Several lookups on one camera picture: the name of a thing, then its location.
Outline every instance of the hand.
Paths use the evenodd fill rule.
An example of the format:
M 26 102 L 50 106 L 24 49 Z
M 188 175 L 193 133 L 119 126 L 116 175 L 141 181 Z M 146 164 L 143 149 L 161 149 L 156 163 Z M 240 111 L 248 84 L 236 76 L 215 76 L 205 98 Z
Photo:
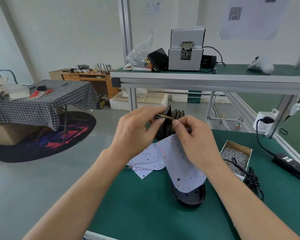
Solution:
M 191 134 L 185 127 L 191 128 Z M 172 128 L 176 131 L 188 159 L 204 173 L 223 162 L 207 123 L 188 115 L 172 121 Z
M 112 152 L 117 154 L 118 160 L 127 164 L 152 143 L 165 119 L 153 121 L 148 131 L 145 125 L 156 114 L 165 109 L 164 106 L 144 106 L 120 118 L 112 144 L 109 147 Z

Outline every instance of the box of screws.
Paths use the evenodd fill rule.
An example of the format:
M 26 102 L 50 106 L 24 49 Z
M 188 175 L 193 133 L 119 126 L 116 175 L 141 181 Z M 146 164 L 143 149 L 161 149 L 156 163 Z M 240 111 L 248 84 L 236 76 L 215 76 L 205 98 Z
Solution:
M 244 170 L 248 169 L 249 160 L 251 157 L 252 149 L 239 145 L 232 141 L 226 141 L 220 154 L 221 157 L 226 161 L 226 164 L 231 168 L 231 170 L 243 181 L 244 173 L 234 166 L 230 161 L 235 158 L 237 164 Z

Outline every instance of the round rug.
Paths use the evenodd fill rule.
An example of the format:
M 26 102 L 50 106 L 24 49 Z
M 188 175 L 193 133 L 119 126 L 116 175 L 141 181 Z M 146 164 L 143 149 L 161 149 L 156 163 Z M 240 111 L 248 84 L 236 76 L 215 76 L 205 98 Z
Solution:
M 21 163 L 60 153 L 86 138 L 96 125 L 96 119 L 91 114 L 70 111 L 63 140 L 64 117 L 65 114 L 60 116 L 57 131 L 49 127 L 40 127 L 16 145 L 0 145 L 0 161 Z

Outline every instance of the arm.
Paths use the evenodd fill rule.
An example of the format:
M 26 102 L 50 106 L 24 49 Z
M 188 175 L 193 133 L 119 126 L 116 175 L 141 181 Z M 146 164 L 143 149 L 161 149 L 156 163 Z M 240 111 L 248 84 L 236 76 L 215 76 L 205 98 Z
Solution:
M 187 157 L 206 174 L 241 239 L 300 239 L 226 165 L 207 123 L 186 116 L 172 124 Z M 191 134 L 185 126 L 191 127 Z
M 109 148 L 90 169 L 52 206 L 23 240 L 78 240 L 90 225 L 105 193 L 127 162 L 148 147 L 164 119 L 145 124 L 163 106 L 146 106 L 126 114 Z

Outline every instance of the checkered tablecloth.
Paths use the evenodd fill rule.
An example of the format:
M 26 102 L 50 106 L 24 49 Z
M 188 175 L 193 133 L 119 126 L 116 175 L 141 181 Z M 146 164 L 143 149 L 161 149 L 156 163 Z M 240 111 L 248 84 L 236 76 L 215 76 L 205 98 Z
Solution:
M 43 85 L 52 92 L 34 100 L 0 100 L 0 122 L 49 126 L 56 131 L 59 127 L 57 107 L 71 104 L 83 110 L 98 108 L 98 94 L 88 81 L 42 80 L 28 86 L 30 95 L 36 91 L 32 87 Z

